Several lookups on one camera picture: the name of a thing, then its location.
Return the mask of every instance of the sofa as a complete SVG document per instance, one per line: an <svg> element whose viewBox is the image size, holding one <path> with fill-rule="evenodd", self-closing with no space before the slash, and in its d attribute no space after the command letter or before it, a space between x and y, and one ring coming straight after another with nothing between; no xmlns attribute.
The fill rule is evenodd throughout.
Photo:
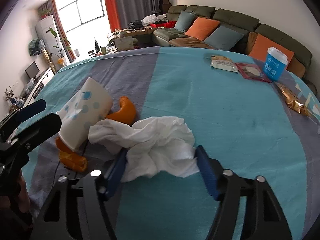
<svg viewBox="0 0 320 240"><path fill-rule="evenodd" d="M282 47L294 52L294 56L287 70L302 78L310 67L312 54L300 42L283 33L282 31L266 24L261 24L259 19L239 12L215 9L215 7L197 5L171 6L168 12L168 20L177 21L181 11L194 13L197 17L213 19L220 22L220 26L242 33L243 37L236 42L230 51L250 54L258 34L270 39ZM187 36L184 32L171 29L157 29L152 34L152 41L159 46L166 47L193 47L216 49L204 41Z"/></svg>

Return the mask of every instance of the metal screw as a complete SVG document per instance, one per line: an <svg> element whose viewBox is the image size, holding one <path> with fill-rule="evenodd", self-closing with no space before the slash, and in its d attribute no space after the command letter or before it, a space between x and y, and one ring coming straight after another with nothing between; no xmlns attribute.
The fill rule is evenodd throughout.
<svg viewBox="0 0 320 240"><path fill-rule="evenodd" d="M266 178L263 177L263 176L257 176L257 177L256 177L256 180L259 181L259 182L265 182L265 181L266 181Z"/></svg>
<svg viewBox="0 0 320 240"><path fill-rule="evenodd" d="M15 138L12 142L11 145L14 145L16 143L16 141L18 141L18 138Z"/></svg>
<svg viewBox="0 0 320 240"><path fill-rule="evenodd" d="M65 182L67 180L67 177L66 176L61 176L61 177L59 177L59 179L58 179L58 182Z"/></svg>
<svg viewBox="0 0 320 240"><path fill-rule="evenodd" d="M92 177L97 177L97 176L99 176L101 174L101 171L99 171L99 170L94 170L94 171L91 171L90 172L90 175L92 176Z"/></svg>
<svg viewBox="0 0 320 240"><path fill-rule="evenodd" d="M5 169L5 165L0 163L0 175L4 171L4 169Z"/></svg>
<svg viewBox="0 0 320 240"><path fill-rule="evenodd" d="M226 169L226 170L223 171L223 174L226 175L226 176L232 176L233 175L233 171Z"/></svg>

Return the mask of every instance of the orange peel piece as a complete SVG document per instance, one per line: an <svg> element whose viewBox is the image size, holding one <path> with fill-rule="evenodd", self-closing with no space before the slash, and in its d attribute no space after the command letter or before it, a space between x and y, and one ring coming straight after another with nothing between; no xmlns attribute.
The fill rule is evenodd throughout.
<svg viewBox="0 0 320 240"><path fill-rule="evenodd" d="M71 151L58 136L56 138L56 146L60 150L60 162L72 169L73 171L83 172L87 169L88 161L85 157L79 156L77 153Z"/></svg>
<svg viewBox="0 0 320 240"><path fill-rule="evenodd" d="M108 114L107 119L112 119L127 125L132 125L136 117L136 108L128 97L120 97L120 110L118 112Z"/></svg>

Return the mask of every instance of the monitor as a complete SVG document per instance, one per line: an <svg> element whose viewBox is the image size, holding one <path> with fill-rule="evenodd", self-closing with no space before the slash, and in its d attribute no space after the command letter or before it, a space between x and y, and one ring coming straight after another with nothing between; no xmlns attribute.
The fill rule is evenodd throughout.
<svg viewBox="0 0 320 240"><path fill-rule="evenodd" d="M27 69L25 70L28 77L36 79L36 75L39 73L39 68L35 62L33 62Z"/></svg>

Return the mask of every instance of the blue-gray pillow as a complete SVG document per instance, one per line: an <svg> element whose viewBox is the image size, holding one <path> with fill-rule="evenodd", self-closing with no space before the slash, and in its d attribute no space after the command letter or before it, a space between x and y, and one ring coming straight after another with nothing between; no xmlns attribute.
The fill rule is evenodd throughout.
<svg viewBox="0 0 320 240"><path fill-rule="evenodd" d="M204 43L220 50L230 50L239 40L242 39L244 34L238 33L225 26L220 26L216 29L208 38L204 40Z"/></svg>
<svg viewBox="0 0 320 240"><path fill-rule="evenodd" d="M181 11L174 28L185 33L189 29L193 19L195 18L195 15L195 13L187 13L185 11Z"/></svg>

